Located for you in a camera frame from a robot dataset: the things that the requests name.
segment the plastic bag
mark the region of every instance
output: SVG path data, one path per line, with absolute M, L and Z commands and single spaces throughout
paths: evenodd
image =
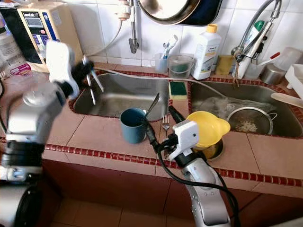
M 269 103 L 260 103 L 251 100 L 243 100 L 232 97 L 210 97 L 204 100 L 198 108 L 194 108 L 194 111 L 208 111 L 219 118 L 227 119 L 229 114 L 241 107 L 256 107 L 266 113 L 269 113 L 276 109 L 275 106 Z

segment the strainer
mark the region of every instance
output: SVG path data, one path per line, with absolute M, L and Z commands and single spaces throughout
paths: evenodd
M 276 117 L 276 113 L 267 114 L 259 108 L 242 107 L 231 112 L 227 121 L 231 125 L 231 129 L 239 132 L 255 132 L 270 135 L 274 127 L 273 119 Z

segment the yellow funnel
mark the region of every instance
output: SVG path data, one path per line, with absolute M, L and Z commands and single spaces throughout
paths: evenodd
M 197 147 L 206 148 L 219 142 L 223 135 L 228 133 L 231 126 L 226 120 L 217 118 L 206 111 L 193 112 L 187 120 L 194 121 L 199 127 L 199 142 Z

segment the display screen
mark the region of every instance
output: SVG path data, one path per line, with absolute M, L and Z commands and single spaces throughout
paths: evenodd
M 25 17 L 29 27 L 41 27 L 43 28 L 42 21 L 38 17 Z

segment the tiled countertop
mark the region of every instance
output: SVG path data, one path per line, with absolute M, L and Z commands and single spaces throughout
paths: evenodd
M 147 67 L 113 64 L 97 64 L 97 68 L 154 73 Z M 40 79 L 39 83 L 46 80 L 47 77 Z M 5 93 L 0 100 L 2 112 L 13 96 L 36 83 L 33 79 L 23 83 L 5 82 Z M 189 114 L 188 100 L 174 100 L 173 105 L 184 116 Z M 161 122 L 152 123 L 159 141 L 166 137 Z M 303 139 L 231 131 L 223 137 L 223 142 L 224 153 L 210 164 L 224 176 L 228 187 L 303 198 Z M 135 145 L 124 141 L 117 118 L 75 114 L 66 105 L 53 124 L 48 143 L 43 154 L 45 159 L 168 177 L 147 139 Z M 175 174 L 181 175 L 175 162 L 166 162 Z

